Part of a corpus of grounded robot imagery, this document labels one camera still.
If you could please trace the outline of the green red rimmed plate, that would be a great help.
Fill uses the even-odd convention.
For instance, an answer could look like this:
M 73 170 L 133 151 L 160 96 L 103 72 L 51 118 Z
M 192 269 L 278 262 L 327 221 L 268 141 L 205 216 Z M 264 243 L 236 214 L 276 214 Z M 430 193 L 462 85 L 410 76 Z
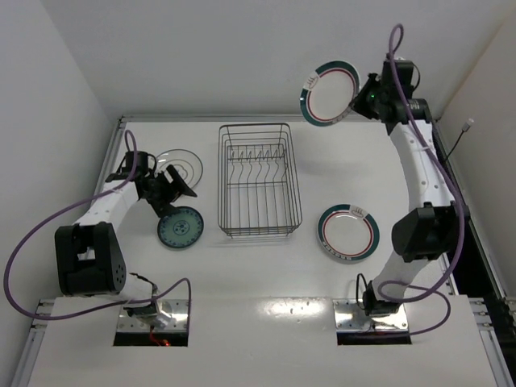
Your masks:
M 299 98 L 304 119 L 316 127 L 329 127 L 344 119 L 360 91 L 356 67 L 344 60 L 318 66 L 303 84 Z
M 337 204 L 319 217 L 317 237 L 322 248 L 338 260 L 356 263 L 377 249 L 381 233 L 375 218 L 352 204 Z

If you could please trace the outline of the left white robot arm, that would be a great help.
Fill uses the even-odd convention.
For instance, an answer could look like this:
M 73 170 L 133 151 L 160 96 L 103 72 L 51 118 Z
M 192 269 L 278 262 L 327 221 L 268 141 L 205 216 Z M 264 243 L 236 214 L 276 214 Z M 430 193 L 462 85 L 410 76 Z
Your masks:
M 90 209 L 73 225 L 56 230 L 61 292 L 67 296 L 120 301 L 129 317 L 152 328 L 164 329 L 174 324 L 170 303 L 156 297 L 157 285 L 128 271 L 117 230 L 140 200 L 146 201 L 158 218 L 164 218 L 178 213 L 173 206 L 178 198 L 196 195 L 173 166 L 158 173 L 146 164 L 119 167 L 108 176 Z

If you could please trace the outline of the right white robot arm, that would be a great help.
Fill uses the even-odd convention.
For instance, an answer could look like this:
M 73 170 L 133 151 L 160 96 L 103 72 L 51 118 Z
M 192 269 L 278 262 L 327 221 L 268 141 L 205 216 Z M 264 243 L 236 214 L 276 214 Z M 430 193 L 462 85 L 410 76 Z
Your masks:
M 391 231 L 393 252 L 363 295 L 364 312 L 397 312 L 415 277 L 464 238 L 464 208 L 437 158 L 432 117 L 425 100 L 402 101 L 391 77 L 370 73 L 350 107 L 381 121 L 397 150 L 409 194 L 408 213 Z

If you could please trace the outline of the clear glass plate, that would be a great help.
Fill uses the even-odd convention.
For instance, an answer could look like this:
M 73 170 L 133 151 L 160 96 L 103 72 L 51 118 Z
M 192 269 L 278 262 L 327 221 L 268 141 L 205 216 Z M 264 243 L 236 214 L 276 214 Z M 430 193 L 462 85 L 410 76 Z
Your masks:
M 157 171 L 163 172 L 168 181 L 172 181 L 173 177 L 168 172 L 167 167 L 172 165 L 183 181 L 194 189 L 202 179 L 203 165 L 201 159 L 190 150 L 186 149 L 170 149 L 162 152 L 157 157 Z

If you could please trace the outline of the teal patterned small plate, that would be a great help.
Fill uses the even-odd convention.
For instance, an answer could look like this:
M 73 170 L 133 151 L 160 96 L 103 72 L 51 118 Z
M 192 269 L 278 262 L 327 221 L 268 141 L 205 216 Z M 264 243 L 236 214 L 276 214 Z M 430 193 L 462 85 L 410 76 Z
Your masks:
M 160 242 L 171 249 L 185 249 L 195 244 L 204 231 L 204 219 L 190 206 L 179 206 L 177 212 L 161 218 L 157 225 Z

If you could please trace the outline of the aluminium table frame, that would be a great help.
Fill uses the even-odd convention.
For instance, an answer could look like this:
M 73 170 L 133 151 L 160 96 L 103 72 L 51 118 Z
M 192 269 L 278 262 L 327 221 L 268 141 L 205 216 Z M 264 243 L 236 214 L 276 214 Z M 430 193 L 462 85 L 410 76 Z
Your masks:
M 302 224 L 286 237 L 228 239 L 218 227 L 218 120 L 133 122 L 139 146 L 186 148 L 204 173 L 189 204 L 206 224 L 191 248 L 174 252 L 156 237 L 140 203 L 119 231 L 131 270 L 175 298 L 192 298 L 185 347 L 118 347 L 117 312 L 103 310 L 36 326 L 14 382 L 25 386 L 495 386 L 510 381 L 498 349 L 503 336 L 477 325 L 469 298 L 495 290 L 479 248 L 467 242 L 453 285 L 451 318 L 406 345 L 338 343 L 332 300 L 354 293 L 357 273 L 375 277 L 391 252 L 390 230 L 407 210 L 395 147 L 378 123 L 316 128 L 290 122 Z M 317 241 L 320 214 L 339 203 L 377 220 L 377 251 L 358 264 L 328 256 Z

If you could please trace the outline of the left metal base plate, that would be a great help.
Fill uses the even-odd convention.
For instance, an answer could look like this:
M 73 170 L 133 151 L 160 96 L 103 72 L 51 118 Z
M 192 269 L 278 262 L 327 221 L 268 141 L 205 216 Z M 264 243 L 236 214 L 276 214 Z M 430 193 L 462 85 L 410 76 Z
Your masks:
M 157 333 L 186 332 L 189 302 L 185 299 L 159 299 L 147 306 L 122 306 L 117 332 L 143 333 L 152 328 Z

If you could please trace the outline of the metal base plate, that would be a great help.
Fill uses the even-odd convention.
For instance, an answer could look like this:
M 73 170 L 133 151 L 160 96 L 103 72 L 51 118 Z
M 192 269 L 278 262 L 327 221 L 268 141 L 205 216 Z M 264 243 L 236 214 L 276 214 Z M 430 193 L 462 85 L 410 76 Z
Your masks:
M 366 315 L 355 299 L 332 301 L 335 327 L 339 333 L 403 333 L 409 330 L 405 307 L 392 314 Z
M 117 332 L 143 333 L 152 328 L 157 333 L 186 332 L 189 302 L 185 299 L 159 299 L 147 306 L 122 306 Z

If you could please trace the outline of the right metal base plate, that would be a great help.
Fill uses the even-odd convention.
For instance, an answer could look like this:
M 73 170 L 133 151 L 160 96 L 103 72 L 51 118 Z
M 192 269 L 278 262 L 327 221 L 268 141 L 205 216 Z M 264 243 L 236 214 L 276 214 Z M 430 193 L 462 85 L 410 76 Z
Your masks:
M 332 301 L 335 327 L 339 333 L 403 333 L 409 330 L 405 307 L 392 314 L 366 315 L 355 299 Z

